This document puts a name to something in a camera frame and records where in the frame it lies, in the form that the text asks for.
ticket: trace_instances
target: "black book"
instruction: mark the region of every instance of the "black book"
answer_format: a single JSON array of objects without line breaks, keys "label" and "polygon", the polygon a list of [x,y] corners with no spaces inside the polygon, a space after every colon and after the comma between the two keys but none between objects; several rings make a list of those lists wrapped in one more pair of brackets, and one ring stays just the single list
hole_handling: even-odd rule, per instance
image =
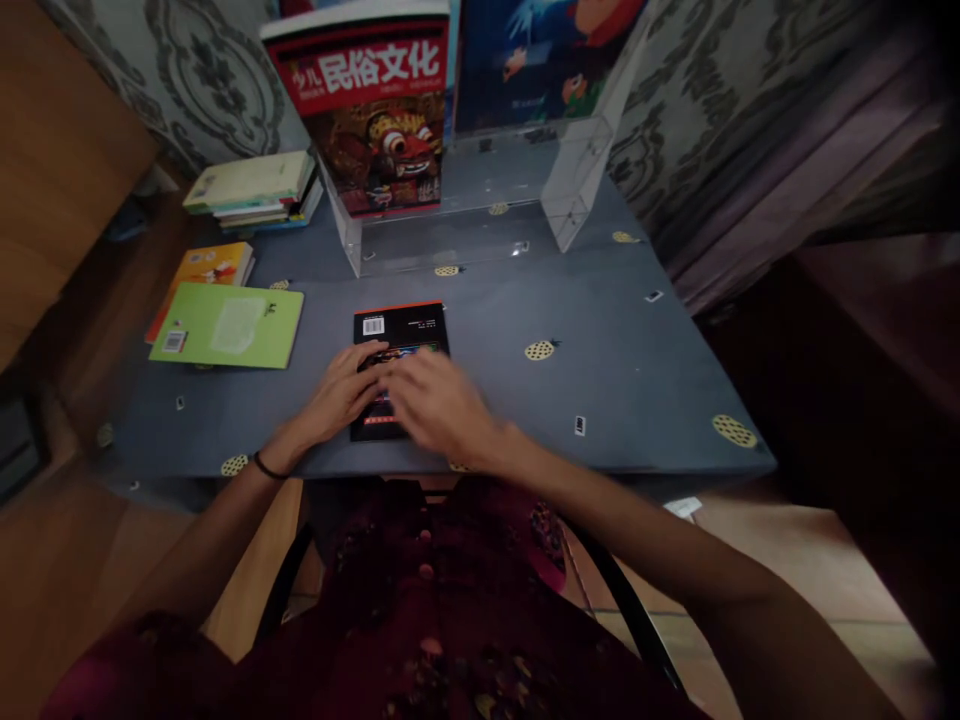
[{"label": "black book", "polygon": [[[357,313],[353,316],[353,341],[363,343],[368,340],[384,340],[390,343],[390,347],[367,360],[361,370],[417,352],[449,354],[443,303],[414,303]],[[350,426],[350,440],[353,442],[406,436],[406,431],[393,415],[393,405],[386,393],[370,403]]]}]

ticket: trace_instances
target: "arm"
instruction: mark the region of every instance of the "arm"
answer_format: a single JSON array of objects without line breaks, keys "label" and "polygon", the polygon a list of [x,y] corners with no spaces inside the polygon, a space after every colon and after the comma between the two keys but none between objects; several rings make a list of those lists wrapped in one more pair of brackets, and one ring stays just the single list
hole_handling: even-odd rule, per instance
[{"label": "arm", "polygon": [[497,423],[445,356],[404,358],[381,380],[424,447],[513,482],[585,527],[687,608],[747,720],[898,718],[829,625],[783,580],[695,525]]},{"label": "arm", "polygon": [[[260,451],[264,466],[287,475],[307,450],[350,424],[376,397],[377,380],[388,366],[374,365],[362,373],[357,368],[386,347],[372,341],[337,355],[303,410]],[[199,627],[217,604],[280,484],[254,463],[241,470],[147,576],[114,625],[163,610]]]}]

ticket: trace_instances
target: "green notebook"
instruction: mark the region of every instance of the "green notebook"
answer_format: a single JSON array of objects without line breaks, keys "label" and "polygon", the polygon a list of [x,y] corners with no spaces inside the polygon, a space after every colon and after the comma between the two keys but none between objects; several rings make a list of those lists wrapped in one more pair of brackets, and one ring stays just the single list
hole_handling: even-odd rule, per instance
[{"label": "green notebook", "polygon": [[180,283],[151,360],[286,368],[303,293]]}]

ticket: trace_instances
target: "desk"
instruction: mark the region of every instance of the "desk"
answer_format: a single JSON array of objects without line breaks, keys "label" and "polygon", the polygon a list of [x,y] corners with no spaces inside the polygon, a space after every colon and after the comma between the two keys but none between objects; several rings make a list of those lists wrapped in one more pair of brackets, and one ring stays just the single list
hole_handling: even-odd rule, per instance
[{"label": "desk", "polygon": [[[142,343],[133,348],[134,389],[117,409],[114,447],[105,455],[111,489],[201,509],[224,460],[252,455],[352,342],[355,312],[428,300],[444,302],[451,355],[492,411],[579,463],[630,474],[641,491],[663,499],[771,471],[775,461],[762,441],[745,449],[714,429],[722,414],[757,433],[649,243],[613,241],[616,231],[645,235],[612,182],[604,180],[567,254],[557,251],[545,219],[523,225],[524,213],[542,215],[529,205],[511,209],[514,219],[502,226],[508,230],[489,216],[464,225],[458,242],[471,242],[470,233],[525,227],[509,239],[529,242],[529,250],[469,264],[453,277],[419,269],[353,278],[329,206],[302,231],[258,235],[248,284],[287,279],[290,290],[305,295],[289,368],[198,370],[150,363]],[[422,240],[403,237],[405,222],[395,226],[398,246]],[[215,235],[203,240],[218,242]],[[648,302],[658,290],[663,296]],[[524,349],[539,340],[559,346],[552,357],[530,361]],[[574,433],[577,416],[586,420],[584,436]],[[445,458],[410,441],[351,443],[343,432],[315,448],[297,472],[309,479],[449,470]]]}]

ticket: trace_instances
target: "orange book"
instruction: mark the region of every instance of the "orange book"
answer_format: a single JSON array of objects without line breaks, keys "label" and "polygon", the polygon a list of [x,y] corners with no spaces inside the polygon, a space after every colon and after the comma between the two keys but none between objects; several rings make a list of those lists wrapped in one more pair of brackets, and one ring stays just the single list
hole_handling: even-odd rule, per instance
[{"label": "orange book", "polygon": [[217,285],[246,285],[253,269],[253,248],[247,243],[217,245],[216,247],[188,250],[177,268],[177,274],[170,283],[167,296],[160,311],[150,324],[146,341],[151,345],[160,334],[163,321],[167,318],[173,296],[182,282],[216,283]]}]

